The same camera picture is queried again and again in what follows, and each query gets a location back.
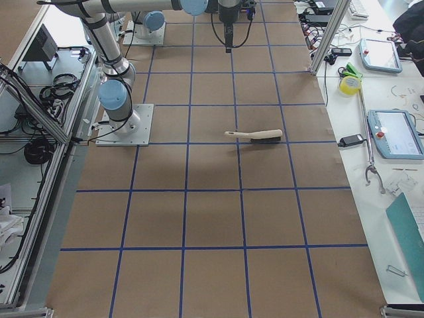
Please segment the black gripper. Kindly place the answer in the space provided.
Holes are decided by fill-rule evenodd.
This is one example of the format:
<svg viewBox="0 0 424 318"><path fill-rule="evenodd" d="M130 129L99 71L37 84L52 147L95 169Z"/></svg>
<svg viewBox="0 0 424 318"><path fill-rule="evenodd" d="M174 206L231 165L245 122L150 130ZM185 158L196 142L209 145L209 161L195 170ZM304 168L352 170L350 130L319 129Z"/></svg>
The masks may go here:
<svg viewBox="0 0 424 318"><path fill-rule="evenodd" d="M225 36L225 52L231 53L233 49L233 23L224 24L224 36Z"/></svg>

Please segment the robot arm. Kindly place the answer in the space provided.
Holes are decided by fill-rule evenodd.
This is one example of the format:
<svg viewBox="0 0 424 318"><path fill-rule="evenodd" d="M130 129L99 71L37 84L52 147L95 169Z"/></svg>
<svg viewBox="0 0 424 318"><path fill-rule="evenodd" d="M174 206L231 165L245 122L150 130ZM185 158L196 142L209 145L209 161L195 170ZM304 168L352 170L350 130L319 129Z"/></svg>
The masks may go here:
<svg viewBox="0 0 424 318"><path fill-rule="evenodd" d="M99 87L98 98L109 117L115 135L134 133L140 125L140 115L132 102L135 81L134 66L122 55L109 27L107 13L151 11L185 11L192 16L202 14L207 1L37 1L39 5L54 5L63 13L77 17L83 24L107 79Z"/></svg>
<svg viewBox="0 0 424 318"><path fill-rule="evenodd" d="M225 47L225 51L230 53L237 48L233 43L234 24L239 19L242 6L242 1L171 1L169 5L156 5L151 9L133 11L132 37L149 40L156 36L165 25L164 11L183 11L193 17L204 13L210 15L217 13L224 32L224 39L219 39L219 42Z"/></svg>

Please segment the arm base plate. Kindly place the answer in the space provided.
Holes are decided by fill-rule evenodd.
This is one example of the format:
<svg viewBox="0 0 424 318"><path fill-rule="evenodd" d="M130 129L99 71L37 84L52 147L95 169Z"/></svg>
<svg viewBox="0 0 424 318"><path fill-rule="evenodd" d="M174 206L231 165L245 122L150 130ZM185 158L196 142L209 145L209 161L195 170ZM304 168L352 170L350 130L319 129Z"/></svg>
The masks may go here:
<svg viewBox="0 0 424 318"><path fill-rule="evenodd" d="M154 112L153 104L134 104L132 116L123 128L122 123L109 120L106 111L102 120L107 124L99 127L99 138L95 139L97 146L148 146Z"/></svg>
<svg viewBox="0 0 424 318"><path fill-rule="evenodd" d="M162 46L164 44L164 34L166 23L158 30L150 32L144 25L136 25L133 34L133 21L129 21L123 37L123 45L129 46Z"/></svg>

